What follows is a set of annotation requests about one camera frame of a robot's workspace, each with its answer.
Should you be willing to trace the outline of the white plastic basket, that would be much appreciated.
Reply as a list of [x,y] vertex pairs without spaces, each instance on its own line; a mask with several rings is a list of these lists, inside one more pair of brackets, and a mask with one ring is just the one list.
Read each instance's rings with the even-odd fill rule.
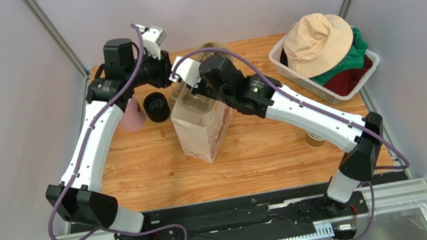
[[269,61],[274,64],[279,75],[334,105],[350,100],[360,92],[380,62],[379,55],[367,49],[364,55],[365,65],[362,68],[344,70],[328,79],[324,84],[320,80],[314,82],[314,79],[299,75],[282,62],[285,40],[286,37],[282,37],[268,54]]

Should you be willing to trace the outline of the pink cup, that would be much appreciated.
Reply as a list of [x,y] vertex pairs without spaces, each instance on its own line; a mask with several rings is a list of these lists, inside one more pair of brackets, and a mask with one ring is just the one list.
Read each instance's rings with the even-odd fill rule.
[[138,100],[133,95],[128,101],[119,125],[127,132],[138,131],[144,126],[146,117],[146,113],[141,109]]

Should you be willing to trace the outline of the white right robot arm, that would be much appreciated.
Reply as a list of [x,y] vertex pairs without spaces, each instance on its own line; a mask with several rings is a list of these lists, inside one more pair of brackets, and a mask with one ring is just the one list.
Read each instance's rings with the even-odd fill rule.
[[244,115],[291,124],[342,150],[344,157],[326,192],[331,203],[348,203],[354,189],[372,179],[382,146],[380,114],[342,113],[298,96],[275,79],[257,73],[244,76],[230,59],[216,53],[201,63],[178,59],[174,67],[195,95],[223,102]]

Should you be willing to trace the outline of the dark red cloth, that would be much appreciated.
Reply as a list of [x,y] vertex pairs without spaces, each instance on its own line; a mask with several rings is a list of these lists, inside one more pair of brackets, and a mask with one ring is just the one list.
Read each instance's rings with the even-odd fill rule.
[[372,59],[366,56],[364,64],[362,68],[352,68],[337,73],[324,84],[325,89],[339,96],[348,96],[373,66]]

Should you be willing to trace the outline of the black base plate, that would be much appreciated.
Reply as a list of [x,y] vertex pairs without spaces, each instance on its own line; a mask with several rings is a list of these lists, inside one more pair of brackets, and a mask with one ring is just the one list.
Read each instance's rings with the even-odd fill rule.
[[114,240],[281,240],[312,234],[320,220],[352,220],[368,213],[361,192],[347,207],[331,209],[326,183],[317,183],[146,213],[148,236],[115,235]]

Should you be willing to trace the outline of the grey pulp cup carrier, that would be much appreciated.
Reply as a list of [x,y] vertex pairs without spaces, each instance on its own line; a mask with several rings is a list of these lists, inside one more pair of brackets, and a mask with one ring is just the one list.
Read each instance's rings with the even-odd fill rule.
[[215,100],[206,98],[203,96],[192,95],[186,92],[181,100],[180,104],[186,110],[191,111],[195,114],[206,114],[209,113],[215,105]]

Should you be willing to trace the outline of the beige bucket hat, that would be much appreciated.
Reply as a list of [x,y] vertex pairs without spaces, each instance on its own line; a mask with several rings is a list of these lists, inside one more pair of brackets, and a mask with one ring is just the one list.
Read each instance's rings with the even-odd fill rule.
[[287,66],[306,78],[333,69],[348,54],[353,31],[334,14],[313,13],[295,22],[283,42]]

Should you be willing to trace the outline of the green cloth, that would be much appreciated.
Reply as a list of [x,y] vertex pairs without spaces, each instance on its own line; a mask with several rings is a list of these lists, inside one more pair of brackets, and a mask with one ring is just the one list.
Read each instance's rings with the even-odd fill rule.
[[315,77],[311,77],[311,81],[323,86],[330,78],[337,73],[343,72],[344,70],[350,70],[352,68],[362,68],[365,64],[366,50],[368,49],[368,43],[364,40],[363,34],[357,27],[352,27],[353,41],[346,56],[328,72],[323,73]]

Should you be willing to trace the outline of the white paper takeout bag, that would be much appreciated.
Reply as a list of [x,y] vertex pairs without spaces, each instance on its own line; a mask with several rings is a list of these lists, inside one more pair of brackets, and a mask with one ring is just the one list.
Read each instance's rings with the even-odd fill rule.
[[233,118],[233,109],[215,100],[209,113],[195,114],[181,106],[182,96],[190,90],[183,87],[171,113],[184,154],[208,163],[214,163]]

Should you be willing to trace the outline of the stack of paper cups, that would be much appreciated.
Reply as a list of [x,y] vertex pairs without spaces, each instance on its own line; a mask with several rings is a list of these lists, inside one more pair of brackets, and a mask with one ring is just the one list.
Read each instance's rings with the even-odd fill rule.
[[318,135],[315,135],[311,131],[306,131],[305,133],[305,142],[311,148],[320,147],[325,143],[325,138],[322,138]]

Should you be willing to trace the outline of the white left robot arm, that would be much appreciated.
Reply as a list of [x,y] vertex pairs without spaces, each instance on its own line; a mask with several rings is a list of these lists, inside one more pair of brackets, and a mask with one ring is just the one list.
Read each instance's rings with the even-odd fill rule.
[[135,89],[143,85],[166,88],[171,82],[168,52],[160,46],[163,29],[145,27],[138,43],[126,38],[109,40],[103,47],[104,63],[90,82],[85,105],[85,121],[73,158],[61,181],[50,184],[46,199],[70,224],[94,229],[137,233],[145,223],[141,212],[126,209],[117,199],[103,194],[105,162],[116,131]]

